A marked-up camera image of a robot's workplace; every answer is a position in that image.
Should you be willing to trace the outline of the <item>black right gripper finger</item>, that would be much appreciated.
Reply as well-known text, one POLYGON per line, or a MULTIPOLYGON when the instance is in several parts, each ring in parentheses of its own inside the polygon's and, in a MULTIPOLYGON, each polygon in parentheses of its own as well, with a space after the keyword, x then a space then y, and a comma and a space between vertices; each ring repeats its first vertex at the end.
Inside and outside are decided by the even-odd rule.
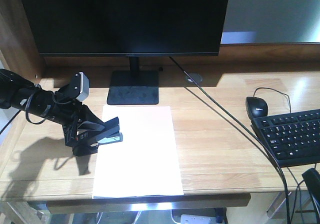
POLYGON ((320 174, 315 168, 310 168, 302 174, 307 190, 316 209, 320 208, 320 174))

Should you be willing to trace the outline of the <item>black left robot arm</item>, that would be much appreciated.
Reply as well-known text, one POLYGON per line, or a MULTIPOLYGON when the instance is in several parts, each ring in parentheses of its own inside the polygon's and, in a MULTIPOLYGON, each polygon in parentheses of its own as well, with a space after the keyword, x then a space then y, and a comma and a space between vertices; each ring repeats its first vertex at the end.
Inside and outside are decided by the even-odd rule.
POLYGON ((32 114, 61 124, 69 147, 76 145, 78 131, 101 132, 105 128, 103 121, 83 104, 88 95, 89 79, 83 72, 74 74, 70 83, 59 90, 50 91, 10 70, 0 70, 0 107, 24 111, 27 120, 32 114))

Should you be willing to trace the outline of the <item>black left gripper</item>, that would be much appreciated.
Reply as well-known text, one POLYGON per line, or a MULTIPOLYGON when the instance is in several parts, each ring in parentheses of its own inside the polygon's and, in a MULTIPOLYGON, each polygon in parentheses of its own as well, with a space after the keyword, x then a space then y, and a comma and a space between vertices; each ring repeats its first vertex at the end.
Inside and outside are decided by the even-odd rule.
POLYGON ((78 145, 78 130, 102 131, 104 129, 103 121, 81 102, 54 104, 51 120, 62 125, 65 145, 68 147, 78 145))

